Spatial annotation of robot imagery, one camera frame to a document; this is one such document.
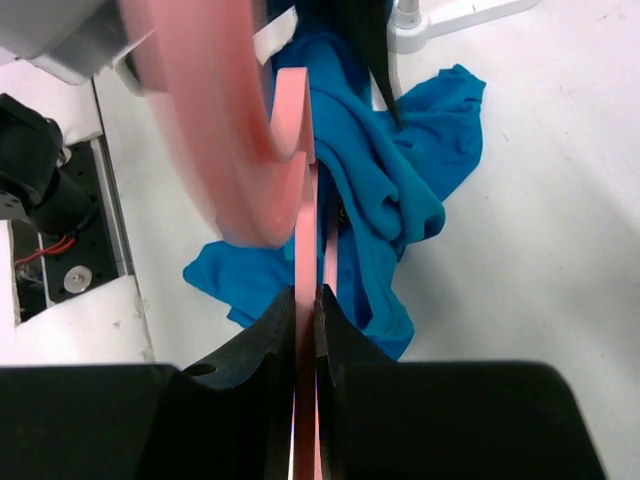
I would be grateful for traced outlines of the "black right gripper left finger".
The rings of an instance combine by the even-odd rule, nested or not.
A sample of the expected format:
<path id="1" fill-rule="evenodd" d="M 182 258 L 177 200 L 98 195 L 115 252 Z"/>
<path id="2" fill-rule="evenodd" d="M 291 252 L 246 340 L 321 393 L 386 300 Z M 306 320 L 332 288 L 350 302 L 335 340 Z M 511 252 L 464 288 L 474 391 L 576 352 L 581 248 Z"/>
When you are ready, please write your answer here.
<path id="1" fill-rule="evenodd" d="M 294 329 L 285 288 L 252 326 L 185 369 L 3 369 L 2 477 L 286 478 Z"/>

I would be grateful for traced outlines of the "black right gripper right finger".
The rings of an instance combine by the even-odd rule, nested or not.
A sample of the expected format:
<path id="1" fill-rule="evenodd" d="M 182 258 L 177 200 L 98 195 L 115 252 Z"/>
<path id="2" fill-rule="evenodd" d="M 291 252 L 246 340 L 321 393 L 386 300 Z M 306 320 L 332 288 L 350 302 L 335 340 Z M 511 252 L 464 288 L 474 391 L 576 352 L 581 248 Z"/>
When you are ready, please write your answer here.
<path id="1" fill-rule="evenodd" d="M 568 383 L 528 361 L 398 362 L 321 287 L 314 308 L 327 479 L 601 479 Z"/>

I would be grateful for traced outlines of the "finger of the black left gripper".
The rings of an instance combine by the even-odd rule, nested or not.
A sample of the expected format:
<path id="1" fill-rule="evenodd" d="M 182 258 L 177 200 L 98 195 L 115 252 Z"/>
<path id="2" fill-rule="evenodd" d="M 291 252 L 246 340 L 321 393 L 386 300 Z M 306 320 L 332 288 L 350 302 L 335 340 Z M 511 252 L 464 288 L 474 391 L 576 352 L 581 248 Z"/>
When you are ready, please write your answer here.
<path id="1" fill-rule="evenodd" d="M 347 0 L 341 7 L 348 42 L 372 75 L 391 118 L 400 128 L 387 36 L 392 8 L 393 2 L 385 0 Z"/>

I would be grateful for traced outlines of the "pink hanger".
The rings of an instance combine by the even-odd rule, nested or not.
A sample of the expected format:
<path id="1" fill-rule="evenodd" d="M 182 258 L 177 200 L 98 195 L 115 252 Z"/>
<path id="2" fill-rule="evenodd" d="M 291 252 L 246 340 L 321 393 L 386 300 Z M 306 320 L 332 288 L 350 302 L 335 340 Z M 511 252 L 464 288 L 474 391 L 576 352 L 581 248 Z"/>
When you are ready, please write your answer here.
<path id="1" fill-rule="evenodd" d="M 243 245 L 292 243 L 295 293 L 293 475 L 322 475 L 313 309 L 317 184 L 306 69 L 262 84 L 250 1 L 125 1 L 128 31 L 150 39 L 141 67 L 167 92 L 174 161 L 202 215 Z"/>

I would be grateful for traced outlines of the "blue t shirt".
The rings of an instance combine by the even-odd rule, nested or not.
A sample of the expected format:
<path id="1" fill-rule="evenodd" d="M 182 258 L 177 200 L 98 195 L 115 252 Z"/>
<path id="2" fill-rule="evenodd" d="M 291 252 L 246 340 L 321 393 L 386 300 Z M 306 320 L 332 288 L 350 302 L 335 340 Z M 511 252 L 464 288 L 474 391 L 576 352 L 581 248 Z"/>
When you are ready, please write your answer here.
<path id="1" fill-rule="evenodd" d="M 391 118 L 370 73 L 327 30 L 295 30 L 271 59 L 310 77 L 319 162 L 318 226 L 338 217 L 337 299 L 347 319 L 389 357 L 414 335 L 394 293 L 397 263 L 410 244 L 436 236 L 444 200 L 478 166 L 485 84 L 461 65 L 395 96 Z"/>

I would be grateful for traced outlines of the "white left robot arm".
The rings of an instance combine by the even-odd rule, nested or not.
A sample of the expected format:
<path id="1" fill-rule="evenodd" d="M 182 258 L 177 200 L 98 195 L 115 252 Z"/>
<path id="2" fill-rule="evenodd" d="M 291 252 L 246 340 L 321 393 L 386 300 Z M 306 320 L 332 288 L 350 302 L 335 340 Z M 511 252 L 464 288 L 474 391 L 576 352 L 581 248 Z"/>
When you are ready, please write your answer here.
<path id="1" fill-rule="evenodd" d="M 293 7 L 297 32 L 327 30 L 341 38 L 370 73 L 395 123 L 400 122 L 388 56 L 391 1 L 252 1 L 256 31 Z M 153 27 L 135 1 L 133 27 L 123 1 L 3 1 L 1 47 L 69 84 L 79 84 L 115 60 Z"/>

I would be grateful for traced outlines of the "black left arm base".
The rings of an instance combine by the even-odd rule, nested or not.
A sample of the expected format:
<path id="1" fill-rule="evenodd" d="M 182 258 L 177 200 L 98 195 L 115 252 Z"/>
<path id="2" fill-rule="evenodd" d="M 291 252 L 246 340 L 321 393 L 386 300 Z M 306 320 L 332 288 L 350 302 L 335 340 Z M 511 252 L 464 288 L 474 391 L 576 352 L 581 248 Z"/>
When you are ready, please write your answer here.
<path id="1" fill-rule="evenodd" d="M 1 96 L 1 217 L 13 235 L 19 320 L 126 274 L 98 141 Z"/>

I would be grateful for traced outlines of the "white rack foot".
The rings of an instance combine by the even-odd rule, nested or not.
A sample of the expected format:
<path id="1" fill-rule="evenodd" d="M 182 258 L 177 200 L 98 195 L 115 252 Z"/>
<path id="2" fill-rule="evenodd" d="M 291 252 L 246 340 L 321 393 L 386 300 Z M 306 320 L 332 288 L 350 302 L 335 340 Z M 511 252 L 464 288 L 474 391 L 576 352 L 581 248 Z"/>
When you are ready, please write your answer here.
<path id="1" fill-rule="evenodd" d="M 389 48 L 398 54 L 416 53 L 430 39 L 519 14 L 538 4 L 538 0 L 461 0 L 427 8 L 422 1 L 395 1 L 387 24 Z"/>

